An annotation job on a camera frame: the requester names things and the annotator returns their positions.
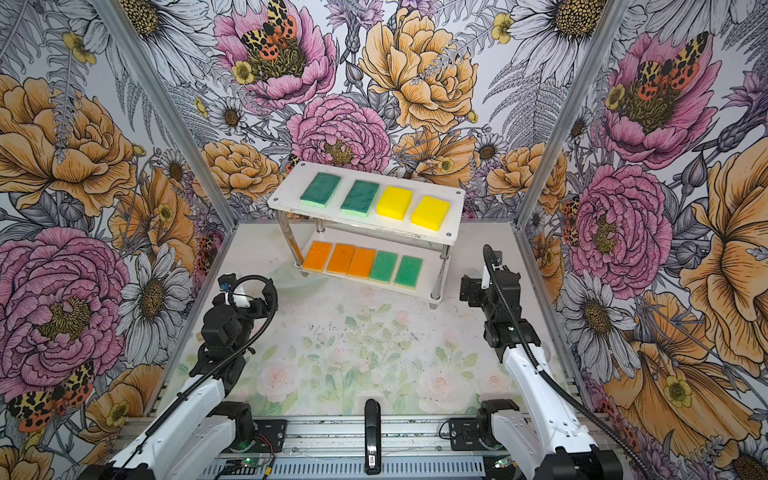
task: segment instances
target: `orange flower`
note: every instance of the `orange flower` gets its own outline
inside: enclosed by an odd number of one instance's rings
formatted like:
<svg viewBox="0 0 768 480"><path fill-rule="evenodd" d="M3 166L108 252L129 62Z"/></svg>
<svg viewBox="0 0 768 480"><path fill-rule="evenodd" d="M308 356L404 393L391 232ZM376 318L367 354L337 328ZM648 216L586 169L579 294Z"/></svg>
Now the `orange flower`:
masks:
<svg viewBox="0 0 768 480"><path fill-rule="evenodd" d="M22 87L0 75L0 191L25 193L17 208L36 204L47 188L64 191L96 217L115 195L136 187L134 148L96 97L76 92L73 131L59 163L51 99L60 93L42 78L28 78Z"/></svg>
<svg viewBox="0 0 768 480"><path fill-rule="evenodd" d="M752 376L768 362L768 139L710 169L709 208L694 203L714 232L709 254L680 272L690 304L707 318L707 338L724 362Z"/></svg>
<svg viewBox="0 0 768 480"><path fill-rule="evenodd" d="M488 173L488 192L491 195L514 195L517 192L525 192L531 185L531 179L536 173L544 149L544 143L540 143L531 148L520 147L517 151L502 155L499 158L502 168L491 170ZM568 161L565 153L561 151L558 155L558 162L547 177L547 183L538 199L541 208L549 215L554 215L558 205L565 197L565 170L567 166Z"/></svg>
<svg viewBox="0 0 768 480"><path fill-rule="evenodd" d="M163 376L163 367L139 365L125 370L109 385L109 390L92 402L85 416L94 421L78 436L86 442L97 443L120 432L128 417L144 415L154 388Z"/></svg>
<svg viewBox="0 0 768 480"><path fill-rule="evenodd" d="M671 447L677 455L688 456L712 435L722 435L725 449L715 465L724 467L739 455L737 441L760 436L760 423L750 420L752 411L725 391L733 387L722 367L705 361L713 344L704 335L704 324L672 293L647 291L638 300L640 328L630 344L641 368L633 379L622 374L606 383L605 392L630 424L656 440L663 442L674 432ZM742 382L737 386L746 390Z"/></svg>
<svg viewBox="0 0 768 480"><path fill-rule="evenodd" d="M274 192L286 176L279 171L280 165L276 161L245 142L222 140L205 144L203 158L227 198L237 192L256 201L262 195ZM206 197L197 179L192 186L197 195Z"/></svg>
<svg viewBox="0 0 768 480"><path fill-rule="evenodd" d="M472 179L472 165L480 165L476 141L474 137L459 139L453 135L444 135L440 140L435 132L418 131L400 137L392 151L419 162L411 178L459 187L459 182L466 185Z"/></svg>
<svg viewBox="0 0 768 480"><path fill-rule="evenodd" d="M197 242L192 224L192 210L180 197L160 168L141 178L141 194L121 195L115 213L109 219L112 245L129 252L144 251L154 262L163 243L176 248L176 260L181 260L190 272L194 268Z"/></svg>
<svg viewBox="0 0 768 480"><path fill-rule="evenodd" d="M401 127L445 133L472 109L478 65L473 65L466 54L439 73L425 76L439 55L456 48L453 34L435 30L429 17L422 17L418 10L409 14L406 8L397 12L397 27L392 33L379 23L368 31L360 68L376 80L371 90L395 95L400 103L397 123ZM424 78L415 80L419 75Z"/></svg>
<svg viewBox="0 0 768 480"><path fill-rule="evenodd" d="M560 296L560 289L563 287L563 254L560 237L551 233L545 237L542 233L534 238L533 254L538 270L544 277L549 299L554 302Z"/></svg>

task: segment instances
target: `butterfly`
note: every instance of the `butterfly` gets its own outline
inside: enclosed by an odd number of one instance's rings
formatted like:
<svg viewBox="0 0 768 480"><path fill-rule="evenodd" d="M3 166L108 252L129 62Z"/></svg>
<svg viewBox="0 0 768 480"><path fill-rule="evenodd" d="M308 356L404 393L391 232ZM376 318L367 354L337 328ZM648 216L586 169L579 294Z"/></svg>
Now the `butterfly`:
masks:
<svg viewBox="0 0 768 480"><path fill-rule="evenodd" d="M669 59L660 64L657 61L644 61L637 67L637 81L640 87L637 96L642 101L649 101L656 94L665 94L672 90L682 90L689 85L701 67L699 58L704 53L710 34L703 31L696 38L689 41L674 59Z"/></svg>
<svg viewBox="0 0 768 480"><path fill-rule="evenodd" d="M267 22L262 30L247 31L240 37L251 54L263 60L274 60L280 56L280 49L285 48L287 40L296 37L296 18L288 15L285 0L270 0L266 7Z"/></svg>
<svg viewBox="0 0 768 480"><path fill-rule="evenodd" d="M42 430L53 415L83 405L93 392L94 363L88 360L72 372L64 384L50 392L27 392L8 403L8 411L19 420L18 430L34 433Z"/></svg>

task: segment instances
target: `pink peony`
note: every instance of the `pink peony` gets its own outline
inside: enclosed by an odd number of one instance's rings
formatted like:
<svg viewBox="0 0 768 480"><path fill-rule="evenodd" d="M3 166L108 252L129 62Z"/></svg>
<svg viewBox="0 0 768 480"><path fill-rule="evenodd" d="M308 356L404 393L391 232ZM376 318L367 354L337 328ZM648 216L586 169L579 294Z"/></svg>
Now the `pink peony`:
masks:
<svg viewBox="0 0 768 480"><path fill-rule="evenodd" d="M259 54L249 55L240 37L252 30L262 30L267 21L267 9L255 13L250 7L245 16L232 12L231 17L218 15L214 19L214 35L219 65L233 70L233 83L246 90L246 107L261 112L264 108L280 109L288 104L308 101L315 94L326 93L336 80L336 44L331 34L323 37L306 7L299 13L286 0L288 15L296 19L296 38L281 48L275 60L262 60Z"/></svg>
<svg viewBox="0 0 768 480"><path fill-rule="evenodd" d="M115 335L130 276L101 240L48 228L0 246L0 394L52 390L88 360L96 375L123 350Z"/></svg>
<svg viewBox="0 0 768 480"><path fill-rule="evenodd" d="M641 83L637 71L644 61L663 65L674 59L685 45L660 44L642 34L608 79L610 91L602 117L593 126L593 139L630 162L643 162L651 170L666 167L685 152L709 126L716 108L707 108L712 98L720 62L710 65L712 37L699 61L700 70L681 90L661 88L650 100L638 96Z"/></svg>
<svg viewBox="0 0 768 480"><path fill-rule="evenodd" d="M315 98L288 120L293 154L301 160L366 172L389 162L389 137L379 114L339 95Z"/></svg>
<svg viewBox="0 0 768 480"><path fill-rule="evenodd" d="M642 293L667 261L672 244L657 178L639 165L616 171L603 165L579 204L579 243L571 249L574 270L600 277L622 300Z"/></svg>

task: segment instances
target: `black cable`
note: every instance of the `black cable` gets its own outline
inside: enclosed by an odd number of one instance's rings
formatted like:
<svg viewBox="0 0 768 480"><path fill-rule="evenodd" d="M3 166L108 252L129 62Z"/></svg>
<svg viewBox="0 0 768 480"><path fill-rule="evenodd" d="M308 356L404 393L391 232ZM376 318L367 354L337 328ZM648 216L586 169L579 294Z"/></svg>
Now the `black cable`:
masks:
<svg viewBox="0 0 768 480"><path fill-rule="evenodd" d="M493 253L493 249L490 245L486 244L482 248L482 256L483 260L485 260L485 268L488 269L488 274L491 277L491 285L494 286L496 289L496 292L498 293L498 298L501 300L502 305L504 307L504 311L509 316L510 320L512 321L512 325L515 328L515 331L520 336L520 342L522 344L523 350L525 351L525 355L528 356L528 359L531 360L531 364L533 365L534 369L538 369L539 363L536 359L536 356L533 354L533 351L531 350L531 347L528 345L528 341L525 339L525 334L523 333L522 329L520 328L520 325L518 323L517 316L512 312L512 308L509 306L509 303L507 302L507 299L504 297L504 292L502 292L502 288L499 286L498 281L496 280L496 270L494 270L494 266L496 265L496 255ZM606 435L611 437L611 439L616 442L617 445L619 445L626 453L629 458L632 458L632 460L635 462L637 467L640 469L640 471L643 473L645 478L647 480L654 480L657 478L656 475L651 473L650 468L648 468L647 465L645 465L645 462L640 458L640 456L635 453L635 451L627 445L627 443L621 439L619 435L617 435L614 430L609 427L605 422L600 420L590 409L588 409L586 406L582 405L578 400L573 398L570 393L563 390L555 380L549 376L549 374L541 369L538 370L538 374L541 375L541 377L544 379L544 381L554 390L555 393L557 393L560 397L562 397L563 400L568 402L573 408L578 410L583 416L587 417L587 420L594 423L595 425L600 428L603 432L605 432Z"/></svg>

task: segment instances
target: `daisy center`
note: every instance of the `daisy center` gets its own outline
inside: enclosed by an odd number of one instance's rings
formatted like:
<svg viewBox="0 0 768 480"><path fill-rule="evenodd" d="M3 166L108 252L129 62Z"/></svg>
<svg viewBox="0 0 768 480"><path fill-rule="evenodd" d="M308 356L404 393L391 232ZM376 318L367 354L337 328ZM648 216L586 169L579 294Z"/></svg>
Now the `daisy center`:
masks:
<svg viewBox="0 0 768 480"><path fill-rule="evenodd" d="M563 0L558 2L554 24L566 35L592 36L607 0Z"/></svg>
<svg viewBox="0 0 768 480"><path fill-rule="evenodd" d="M91 309L88 303L76 296L64 302L54 303L48 307L51 310L51 321L38 327L41 335L49 339L59 333L66 333L71 339L80 338L80 334L91 323Z"/></svg>
<svg viewBox="0 0 768 480"><path fill-rule="evenodd" d="M614 223L608 223L605 220L605 215L598 218L598 231L592 237L594 244L598 247L598 252L609 253L612 252L616 246L616 230L618 228Z"/></svg>
<svg viewBox="0 0 768 480"><path fill-rule="evenodd" d="M139 35L148 37L156 32L160 19L149 0L120 0L120 3Z"/></svg>
<svg viewBox="0 0 768 480"><path fill-rule="evenodd" d="M761 462L752 455L740 453L736 460L733 460L733 469L744 480L765 480L768 478L768 470Z"/></svg>
<svg viewBox="0 0 768 480"><path fill-rule="evenodd" d="M352 149L348 148L342 141L337 141L333 145L326 142L323 151L331 156L331 162L336 166L350 163L355 155Z"/></svg>
<svg viewBox="0 0 768 480"><path fill-rule="evenodd" d="M165 288L159 280L150 280L141 295L141 313L144 318L153 319L163 309Z"/></svg>
<svg viewBox="0 0 768 480"><path fill-rule="evenodd" d="M611 331L611 319L608 312L597 300L587 300L584 305L584 315L590 328L598 335L607 335Z"/></svg>

